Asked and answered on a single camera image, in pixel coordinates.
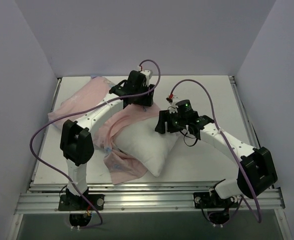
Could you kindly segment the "white pillow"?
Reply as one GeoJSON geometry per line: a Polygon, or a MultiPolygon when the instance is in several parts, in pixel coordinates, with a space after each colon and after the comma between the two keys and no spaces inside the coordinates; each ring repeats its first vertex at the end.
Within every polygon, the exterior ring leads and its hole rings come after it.
{"type": "Polygon", "coordinates": [[[165,161],[178,140],[179,133],[155,131],[158,117],[148,118],[123,128],[114,138],[115,146],[134,157],[155,177],[159,177],[165,161]]]}

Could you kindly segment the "pink and blue printed pillowcase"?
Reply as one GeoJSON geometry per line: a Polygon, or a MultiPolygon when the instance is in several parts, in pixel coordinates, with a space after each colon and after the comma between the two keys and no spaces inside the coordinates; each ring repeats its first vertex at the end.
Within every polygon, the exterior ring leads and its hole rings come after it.
{"type": "MultiPolygon", "coordinates": [[[[82,112],[98,105],[115,84],[104,77],[95,77],[73,96],[65,100],[57,110],[50,112],[50,121],[61,116],[82,112]]],[[[151,107],[130,104],[112,116],[93,135],[94,146],[105,152],[104,163],[108,168],[114,185],[143,177],[147,168],[129,154],[121,152],[114,140],[126,126],[157,117],[160,108],[154,103],[151,107]]]]}

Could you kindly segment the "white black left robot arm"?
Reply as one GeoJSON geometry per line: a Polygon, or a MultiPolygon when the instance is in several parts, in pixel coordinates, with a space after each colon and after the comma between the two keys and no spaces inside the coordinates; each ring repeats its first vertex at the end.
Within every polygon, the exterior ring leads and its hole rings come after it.
{"type": "Polygon", "coordinates": [[[108,119],[128,105],[144,109],[152,106],[155,86],[149,83],[151,76],[150,70],[131,71],[127,79],[112,86],[99,98],[92,110],[74,121],[68,119],[64,122],[60,149],[68,165],[66,195],[75,209],[81,210],[88,203],[86,167],[94,154],[92,136],[108,119]]]}

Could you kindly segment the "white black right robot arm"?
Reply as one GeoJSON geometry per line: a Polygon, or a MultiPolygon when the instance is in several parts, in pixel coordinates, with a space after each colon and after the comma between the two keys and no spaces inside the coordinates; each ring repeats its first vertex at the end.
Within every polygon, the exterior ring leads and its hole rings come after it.
{"type": "Polygon", "coordinates": [[[248,145],[222,130],[207,115],[198,115],[188,99],[174,101],[159,112],[155,131],[160,134],[185,130],[196,140],[204,141],[228,157],[237,167],[238,175],[224,179],[213,186],[209,202],[221,206],[228,198],[243,195],[250,199],[258,196],[278,181],[271,152],[248,145]]]}

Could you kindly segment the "aluminium right side rail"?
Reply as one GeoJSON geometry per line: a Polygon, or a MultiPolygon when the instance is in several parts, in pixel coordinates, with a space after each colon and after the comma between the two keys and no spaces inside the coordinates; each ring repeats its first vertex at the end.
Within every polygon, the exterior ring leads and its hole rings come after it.
{"type": "Polygon", "coordinates": [[[258,140],[257,134],[255,132],[254,126],[252,124],[252,122],[250,121],[249,115],[247,114],[247,111],[244,107],[244,104],[240,98],[238,89],[237,89],[237,85],[236,85],[236,81],[235,81],[235,77],[234,76],[229,76],[229,81],[231,84],[231,87],[233,89],[233,93],[235,95],[236,98],[236,102],[238,105],[238,108],[240,110],[240,115],[242,117],[244,126],[245,126],[245,130],[249,139],[249,143],[250,145],[254,146],[255,148],[261,148],[260,142],[258,140]]]}

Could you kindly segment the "aluminium front rail frame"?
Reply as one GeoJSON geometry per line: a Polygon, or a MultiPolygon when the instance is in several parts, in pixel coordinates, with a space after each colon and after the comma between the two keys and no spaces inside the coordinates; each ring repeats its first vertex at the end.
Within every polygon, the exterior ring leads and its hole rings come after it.
{"type": "MultiPolygon", "coordinates": [[[[16,218],[27,214],[60,214],[62,204],[61,185],[32,184],[27,193],[20,195],[15,208],[16,218]]],[[[200,209],[201,196],[209,195],[208,182],[160,182],[126,183],[120,186],[91,184],[91,196],[100,195],[101,213],[162,213],[195,212],[200,209]]],[[[292,239],[286,220],[280,188],[270,188],[258,197],[263,210],[271,210],[276,216],[276,225],[285,240],[292,239]]]]}

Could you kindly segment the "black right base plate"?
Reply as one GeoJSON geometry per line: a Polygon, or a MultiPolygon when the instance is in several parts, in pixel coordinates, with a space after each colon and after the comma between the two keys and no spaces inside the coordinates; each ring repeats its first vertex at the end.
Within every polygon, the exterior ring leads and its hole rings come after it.
{"type": "Polygon", "coordinates": [[[236,197],[221,199],[215,191],[193,193],[194,207],[196,209],[226,209],[238,205],[236,197]]]}

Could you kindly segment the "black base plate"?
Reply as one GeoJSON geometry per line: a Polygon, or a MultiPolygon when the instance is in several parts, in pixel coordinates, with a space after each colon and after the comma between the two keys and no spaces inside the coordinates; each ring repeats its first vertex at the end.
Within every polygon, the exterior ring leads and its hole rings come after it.
{"type": "Polygon", "coordinates": [[[236,197],[221,199],[215,191],[193,193],[194,207],[196,209],[226,209],[238,205],[236,197]]]}
{"type": "MultiPolygon", "coordinates": [[[[103,194],[85,194],[88,201],[97,209],[103,210],[104,197],[103,194]]],[[[63,194],[60,196],[59,211],[85,211],[93,210],[89,203],[81,196],[72,195],[71,193],[63,194]]]]}

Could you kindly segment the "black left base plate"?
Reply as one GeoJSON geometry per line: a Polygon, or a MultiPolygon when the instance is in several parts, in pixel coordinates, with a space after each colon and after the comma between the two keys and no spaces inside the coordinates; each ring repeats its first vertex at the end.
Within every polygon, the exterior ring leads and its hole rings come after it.
{"type": "MultiPolygon", "coordinates": [[[[85,194],[88,201],[97,209],[103,210],[104,197],[103,194],[85,194]]],[[[63,194],[60,196],[59,211],[85,211],[93,210],[89,203],[81,196],[72,195],[71,193],[63,194]]]]}

